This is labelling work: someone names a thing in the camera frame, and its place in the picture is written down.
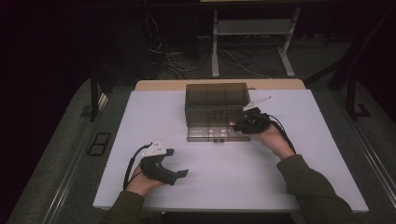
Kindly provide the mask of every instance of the olive green sleeve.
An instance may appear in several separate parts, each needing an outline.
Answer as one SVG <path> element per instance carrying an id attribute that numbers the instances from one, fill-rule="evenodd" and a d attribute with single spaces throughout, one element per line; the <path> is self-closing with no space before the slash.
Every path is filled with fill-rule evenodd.
<path id="1" fill-rule="evenodd" d="M 301 155 L 287 157 L 277 168 L 286 181 L 287 193 L 296 197 L 310 223 L 362 223 L 349 204 L 338 197 L 328 179 L 308 167 Z"/>
<path id="2" fill-rule="evenodd" d="M 122 191 L 100 223 L 138 224 L 144 201 L 145 199 L 136 193 Z"/>

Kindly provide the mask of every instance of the dark background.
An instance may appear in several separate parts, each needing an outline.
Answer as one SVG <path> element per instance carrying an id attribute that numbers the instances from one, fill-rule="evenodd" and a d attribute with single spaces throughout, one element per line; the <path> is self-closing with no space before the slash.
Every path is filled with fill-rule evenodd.
<path id="1" fill-rule="evenodd" d="M 353 2 L 337 7 L 303 7 L 296 37 L 354 37 L 370 27 L 367 24 L 373 23 L 370 20 L 373 14 L 378 15 L 387 1 Z M 92 70 L 105 92 L 111 92 L 116 85 L 133 85 L 140 79 L 155 78 L 150 64 L 155 58 L 147 50 L 145 11 L 87 11 L 76 9 L 75 3 L 64 0 L 0 3 L 0 223 L 7 221 L 71 98 Z M 197 35 L 210 35 L 207 29 L 211 28 L 210 11 L 154 14 L 161 18 L 163 38 L 168 43 L 182 42 L 180 47 L 191 53 L 195 51 L 191 46 L 196 46 Z M 367 49 L 358 71 L 362 73 L 362 82 L 372 93 L 376 92 L 375 99 L 384 101 L 390 115 L 396 114 L 392 103 L 396 95 L 392 88 L 396 78 L 392 24 L 395 22 L 388 22 Z M 182 33 L 185 41 L 179 41 L 172 28 L 178 32 L 185 30 Z M 363 68 L 367 64 L 375 65 Z M 379 64 L 387 67 L 380 73 Z M 379 88 L 384 84 L 386 91 Z"/>

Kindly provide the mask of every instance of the desk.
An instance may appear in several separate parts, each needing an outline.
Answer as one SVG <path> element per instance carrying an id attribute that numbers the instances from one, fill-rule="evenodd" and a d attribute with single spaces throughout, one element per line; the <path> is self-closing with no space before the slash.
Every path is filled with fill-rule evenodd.
<path id="1" fill-rule="evenodd" d="M 112 206 L 121 191 L 129 159 L 141 146 L 161 139 L 165 147 L 176 150 L 174 156 L 164 159 L 163 166 L 173 171 L 190 171 L 173 187 L 163 186 L 152 191 L 144 204 L 147 211 L 297 211 L 298 204 L 293 196 L 285 193 L 283 177 L 276 169 L 278 158 L 257 139 L 221 144 L 187 142 L 183 89 L 187 83 L 197 81 L 225 82 L 138 83 L 138 91 L 132 92 L 125 109 L 93 206 L 103 209 Z M 293 79 L 297 90 L 277 90 L 285 87 L 280 85 L 281 80 L 233 81 L 246 82 L 250 88 L 278 82 L 279 86 L 274 84 L 271 90 L 250 90 L 250 99 L 273 96 L 273 100 L 260 109 L 281 120 L 297 152 L 304 155 L 313 169 L 328 177 L 353 211 L 368 211 L 311 91 L 301 89 L 297 79 Z M 171 85 L 175 91 L 169 91 Z"/>

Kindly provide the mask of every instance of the person's right hand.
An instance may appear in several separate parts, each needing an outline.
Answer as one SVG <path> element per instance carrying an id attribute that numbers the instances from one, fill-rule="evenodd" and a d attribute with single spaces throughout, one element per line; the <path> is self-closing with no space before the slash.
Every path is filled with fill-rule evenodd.
<path id="1" fill-rule="evenodd" d="M 262 143 L 271 149 L 281 160 L 295 155 L 286 140 L 283 138 L 282 134 L 280 134 L 279 130 L 272 124 L 264 132 L 254 133 L 250 136 L 260 138 Z"/>

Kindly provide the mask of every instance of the gray floor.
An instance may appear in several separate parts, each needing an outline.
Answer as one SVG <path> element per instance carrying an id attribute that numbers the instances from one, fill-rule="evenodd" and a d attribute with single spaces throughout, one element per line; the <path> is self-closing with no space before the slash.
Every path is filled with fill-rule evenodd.
<path id="1" fill-rule="evenodd" d="M 260 50 L 255 51 L 256 47 L 246 51 L 260 53 L 260 55 L 274 52 L 279 40 L 276 38 L 264 40 L 263 44 L 260 44 Z M 331 43 L 326 47 L 323 44 L 324 41 L 322 37 L 293 40 L 288 56 L 297 78 L 304 79 L 314 75 L 340 59 L 348 47 L 348 43 Z M 183 72 L 186 78 L 210 78 L 210 60 L 205 63 L 208 56 L 207 50 L 208 48 L 202 49 L 203 53 L 198 61 L 186 61 L 184 55 L 180 56 L 177 55 L 177 51 L 172 51 L 175 54 L 170 56 L 170 61 L 175 67 L 180 65 L 177 67 L 179 70 L 190 70 L 190 72 Z M 241 58 L 244 55 L 240 50 L 239 52 L 232 49 L 226 50 L 222 52 L 224 59 L 220 60 L 220 78 L 262 78 L 261 76 L 286 78 L 276 54 L 254 56 L 254 64 L 247 67 L 250 71 L 248 72 L 233 63 L 227 56 L 229 52 L 235 58 Z M 243 62 L 253 62 L 250 60 L 250 57 L 246 57 Z M 203 65 L 203 69 L 192 71 Z M 175 74 L 178 72 L 174 70 L 163 69 L 158 79 L 175 79 Z M 370 209 L 367 213 L 359 214 L 359 217 L 365 223 L 396 223 L 395 207 L 367 160 L 359 137 L 353 132 L 354 128 L 343 108 L 345 90 L 328 91 L 326 85 L 330 77 L 321 78 L 307 88 L 313 92 L 346 165 Z M 91 122 L 88 118 L 80 116 L 84 106 L 90 103 L 89 82 L 81 86 L 64 114 L 9 223 L 40 223 L 43 220 L 46 223 L 97 223 L 101 219 L 104 211 L 93 208 L 92 202 L 120 125 L 123 109 L 133 88 L 116 88 L 114 93 L 108 96 L 108 102 L 99 117 L 95 122 Z M 366 134 L 367 140 L 375 149 L 390 176 L 395 178 L 396 164 L 393 160 L 396 153 L 396 138 L 394 137 L 396 127 L 394 123 L 363 86 L 358 86 L 357 103 L 364 104 L 372 114 L 370 118 L 360 118 L 358 125 Z M 109 146 L 102 157 L 85 155 L 96 133 L 111 133 Z M 50 216 L 46 216 L 49 209 L 52 209 Z"/>

